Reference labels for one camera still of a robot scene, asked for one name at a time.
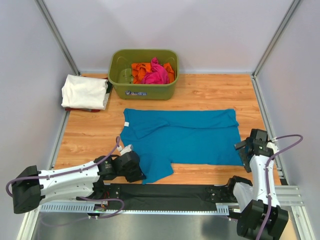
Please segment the blue t shirt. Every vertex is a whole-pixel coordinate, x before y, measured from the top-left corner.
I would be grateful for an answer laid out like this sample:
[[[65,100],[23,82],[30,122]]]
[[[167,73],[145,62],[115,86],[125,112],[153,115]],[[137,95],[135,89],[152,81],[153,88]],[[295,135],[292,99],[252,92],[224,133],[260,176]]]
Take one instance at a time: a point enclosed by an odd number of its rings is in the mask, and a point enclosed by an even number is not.
[[[241,141],[234,109],[204,111],[126,108],[120,138],[140,157],[151,184],[174,173],[172,164],[242,166],[235,150]]]

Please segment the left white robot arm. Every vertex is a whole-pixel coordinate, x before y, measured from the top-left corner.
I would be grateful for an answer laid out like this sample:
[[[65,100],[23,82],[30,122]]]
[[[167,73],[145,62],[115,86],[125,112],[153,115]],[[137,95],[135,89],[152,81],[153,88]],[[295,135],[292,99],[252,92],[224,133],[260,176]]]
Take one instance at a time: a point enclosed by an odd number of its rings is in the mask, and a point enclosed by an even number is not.
[[[11,185],[13,212],[24,214],[57,200],[86,199],[105,202],[116,198],[116,190],[105,185],[117,177],[129,183],[146,179],[140,157],[133,150],[122,155],[102,155],[88,163],[58,170],[25,168]]]

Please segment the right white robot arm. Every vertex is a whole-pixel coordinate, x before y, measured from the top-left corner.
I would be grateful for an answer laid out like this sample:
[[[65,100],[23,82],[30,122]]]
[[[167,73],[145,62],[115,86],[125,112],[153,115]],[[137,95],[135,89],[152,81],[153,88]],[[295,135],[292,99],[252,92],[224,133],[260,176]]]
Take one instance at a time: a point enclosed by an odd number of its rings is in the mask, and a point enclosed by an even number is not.
[[[237,235],[248,240],[278,240],[289,220],[282,209],[274,181],[274,158],[279,149],[269,140],[265,130],[253,128],[250,136],[235,144],[240,159],[253,181],[234,176],[225,196],[240,208]]]

